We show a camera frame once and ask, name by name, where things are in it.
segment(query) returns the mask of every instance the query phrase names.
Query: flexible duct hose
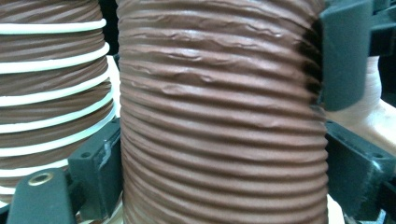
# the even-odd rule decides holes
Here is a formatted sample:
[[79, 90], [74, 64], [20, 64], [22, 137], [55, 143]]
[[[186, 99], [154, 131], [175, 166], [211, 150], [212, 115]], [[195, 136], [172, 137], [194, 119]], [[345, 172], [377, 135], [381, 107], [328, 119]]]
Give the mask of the flexible duct hose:
[[125, 223], [327, 223], [322, 1], [118, 4]]
[[97, 1], [0, 4], [0, 205], [115, 114]]

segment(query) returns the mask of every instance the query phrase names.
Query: coiled hose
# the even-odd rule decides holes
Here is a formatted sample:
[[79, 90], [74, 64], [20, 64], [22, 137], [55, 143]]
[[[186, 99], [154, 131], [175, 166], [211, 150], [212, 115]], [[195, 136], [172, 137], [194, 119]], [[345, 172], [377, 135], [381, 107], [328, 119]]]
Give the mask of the coiled hose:
[[95, 0], [0, 4], [0, 202], [114, 117], [105, 24]]

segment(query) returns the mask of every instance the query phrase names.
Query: black clamp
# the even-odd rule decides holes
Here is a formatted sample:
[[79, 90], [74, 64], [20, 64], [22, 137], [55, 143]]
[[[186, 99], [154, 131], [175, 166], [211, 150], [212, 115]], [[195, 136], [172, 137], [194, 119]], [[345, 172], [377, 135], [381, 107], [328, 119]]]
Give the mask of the black clamp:
[[320, 15], [323, 95], [328, 111], [363, 96], [368, 56], [394, 52], [396, 6], [390, 0], [329, 0]]
[[69, 158], [69, 169], [26, 176], [16, 188], [7, 224], [75, 224], [110, 217], [122, 191], [120, 120], [114, 119]]
[[326, 127], [330, 195], [356, 220], [376, 221], [381, 209], [395, 218], [395, 157], [334, 122]]

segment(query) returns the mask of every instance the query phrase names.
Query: brown corrugated hose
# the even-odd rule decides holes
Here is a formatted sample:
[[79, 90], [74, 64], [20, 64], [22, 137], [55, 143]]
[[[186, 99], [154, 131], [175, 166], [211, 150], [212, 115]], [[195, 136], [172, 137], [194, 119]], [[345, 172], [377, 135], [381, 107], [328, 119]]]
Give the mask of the brown corrugated hose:
[[323, 1], [118, 4], [125, 223], [327, 223]]
[[[0, 206], [11, 203], [25, 175], [45, 165], [65, 168], [66, 158], [87, 139], [87, 130], [93, 127], [94, 132], [99, 129], [95, 124], [112, 116], [111, 83], [106, 76], [99, 78], [106, 74], [106, 57], [69, 60], [105, 49], [102, 29], [92, 26], [101, 19], [97, 0], [1, 1], [0, 25], [6, 28], [0, 32]], [[83, 22], [87, 31], [63, 28], [64, 23]], [[60, 29], [38, 34], [46, 33], [49, 24]], [[16, 33], [14, 25], [19, 26]], [[64, 59], [69, 63], [47, 66]], [[45, 64], [47, 70], [7, 69], [10, 64], [26, 66], [21, 62]]]

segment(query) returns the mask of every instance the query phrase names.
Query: screw hole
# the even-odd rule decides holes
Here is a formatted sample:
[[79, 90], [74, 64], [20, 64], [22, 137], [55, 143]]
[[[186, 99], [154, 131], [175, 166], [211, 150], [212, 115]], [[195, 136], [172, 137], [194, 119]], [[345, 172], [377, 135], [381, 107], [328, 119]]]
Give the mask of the screw hole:
[[90, 157], [90, 156], [91, 156], [90, 152], [84, 152], [84, 153], [81, 154], [81, 158], [87, 158], [87, 157]]
[[39, 186], [39, 185], [49, 182], [52, 178], [53, 178], [53, 173], [39, 174], [39, 175], [33, 176], [29, 180], [28, 184], [30, 186]]
[[380, 154], [380, 153], [373, 153], [373, 156], [376, 158], [376, 159], [382, 159], [382, 158], [384, 158], [384, 155], [382, 155], [382, 154]]

